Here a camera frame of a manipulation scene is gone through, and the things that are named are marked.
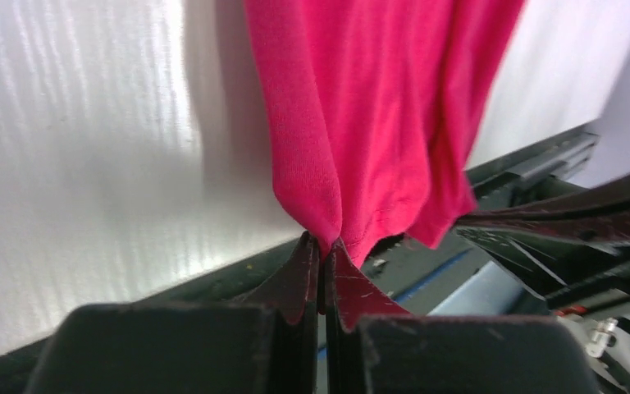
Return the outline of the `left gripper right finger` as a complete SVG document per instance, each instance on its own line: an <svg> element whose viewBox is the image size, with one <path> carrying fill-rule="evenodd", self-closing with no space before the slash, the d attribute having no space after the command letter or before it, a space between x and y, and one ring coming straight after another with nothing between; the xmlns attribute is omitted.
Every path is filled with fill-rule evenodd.
<svg viewBox="0 0 630 394"><path fill-rule="evenodd" d="M336 242L322 265L332 393L596 393L582 348L554 318L417 316Z"/></svg>

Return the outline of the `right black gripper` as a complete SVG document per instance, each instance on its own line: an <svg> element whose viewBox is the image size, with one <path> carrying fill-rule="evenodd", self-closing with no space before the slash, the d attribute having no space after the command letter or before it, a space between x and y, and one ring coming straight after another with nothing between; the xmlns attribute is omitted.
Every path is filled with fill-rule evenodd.
<svg viewBox="0 0 630 394"><path fill-rule="evenodd" d="M558 316L630 314L630 246L613 268L619 252L594 245L630 244L630 173L577 193L468 214L455 227Z"/></svg>

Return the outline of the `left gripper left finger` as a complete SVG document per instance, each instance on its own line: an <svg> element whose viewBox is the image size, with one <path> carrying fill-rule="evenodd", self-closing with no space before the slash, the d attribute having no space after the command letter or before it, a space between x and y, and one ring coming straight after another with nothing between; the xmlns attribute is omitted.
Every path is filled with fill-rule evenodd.
<svg viewBox="0 0 630 394"><path fill-rule="evenodd" d="M313 393L320 250L303 234L233 300L86 305L49 339L28 393Z"/></svg>

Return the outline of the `magenta t-shirt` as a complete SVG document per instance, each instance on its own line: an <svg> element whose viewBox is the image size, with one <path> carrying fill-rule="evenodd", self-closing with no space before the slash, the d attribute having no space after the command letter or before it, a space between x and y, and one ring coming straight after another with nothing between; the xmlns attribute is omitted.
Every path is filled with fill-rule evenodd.
<svg viewBox="0 0 630 394"><path fill-rule="evenodd" d="M275 196L323 252L438 245L520 1L247 1Z"/></svg>

